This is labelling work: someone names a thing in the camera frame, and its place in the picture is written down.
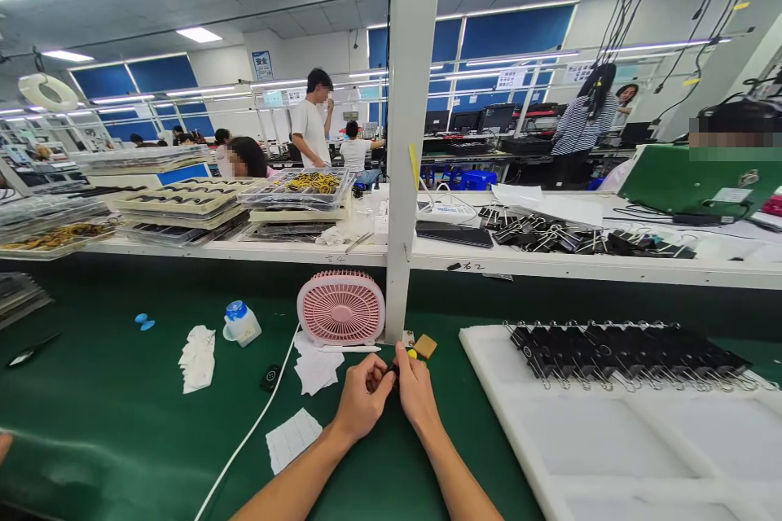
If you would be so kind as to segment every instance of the green device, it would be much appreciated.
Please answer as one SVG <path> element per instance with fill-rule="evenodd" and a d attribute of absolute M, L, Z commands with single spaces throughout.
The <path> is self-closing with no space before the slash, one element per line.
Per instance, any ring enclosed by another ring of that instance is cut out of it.
<path fill-rule="evenodd" d="M 690 160 L 687 145 L 644 145 L 619 195 L 669 214 L 751 216 L 782 186 L 782 161 Z"/>

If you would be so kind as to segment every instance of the pink desk fan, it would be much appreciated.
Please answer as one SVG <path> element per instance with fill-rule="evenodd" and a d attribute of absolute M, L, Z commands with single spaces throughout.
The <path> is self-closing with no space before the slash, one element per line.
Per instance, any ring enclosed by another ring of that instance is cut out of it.
<path fill-rule="evenodd" d="M 366 273 L 323 271 L 297 299 L 299 323 L 318 346 L 373 344 L 385 324 L 383 292 Z"/>

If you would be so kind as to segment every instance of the fan grille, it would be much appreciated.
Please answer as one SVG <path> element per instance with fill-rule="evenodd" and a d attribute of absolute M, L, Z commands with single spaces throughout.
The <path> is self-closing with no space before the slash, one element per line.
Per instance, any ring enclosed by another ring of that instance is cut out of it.
<path fill-rule="evenodd" d="M 316 274 L 301 299 L 310 335 L 326 343 L 355 343 L 374 339 L 382 327 L 382 301 L 372 278 L 358 271 Z"/>

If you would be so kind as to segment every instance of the striped shirt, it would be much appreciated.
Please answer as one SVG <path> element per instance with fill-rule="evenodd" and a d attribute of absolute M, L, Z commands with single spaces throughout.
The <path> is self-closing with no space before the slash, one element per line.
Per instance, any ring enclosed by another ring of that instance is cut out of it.
<path fill-rule="evenodd" d="M 584 105 L 586 100 L 586 96 L 576 98 L 565 110 L 560 123 L 556 126 L 557 143 L 551 151 L 552 155 L 568 155 L 592 149 L 611 130 L 619 107 L 617 97 L 608 94 L 603 109 L 592 121 L 587 119 L 589 112 Z"/>

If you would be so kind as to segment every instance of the man in white t-shirt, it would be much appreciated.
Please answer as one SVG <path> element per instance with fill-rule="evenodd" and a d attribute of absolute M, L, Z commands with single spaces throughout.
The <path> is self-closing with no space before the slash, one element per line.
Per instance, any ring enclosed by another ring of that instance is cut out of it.
<path fill-rule="evenodd" d="M 307 97 L 291 110 L 291 140 L 301 152 L 305 167 L 331 167 L 328 153 L 328 130 L 332 126 L 334 101 L 328 93 L 334 89 L 332 79 L 322 69 L 313 69 L 307 76 Z M 323 114 L 318 104 L 328 102 L 328 115 L 323 123 Z"/>
<path fill-rule="evenodd" d="M 358 137 L 358 122 L 351 120 L 345 125 L 345 142 L 340 147 L 342 158 L 345 159 L 345 168 L 351 173 L 356 173 L 356 183 L 370 185 L 380 175 L 379 169 L 364 170 L 364 160 L 367 152 L 382 147 L 385 141 L 362 140 Z"/>

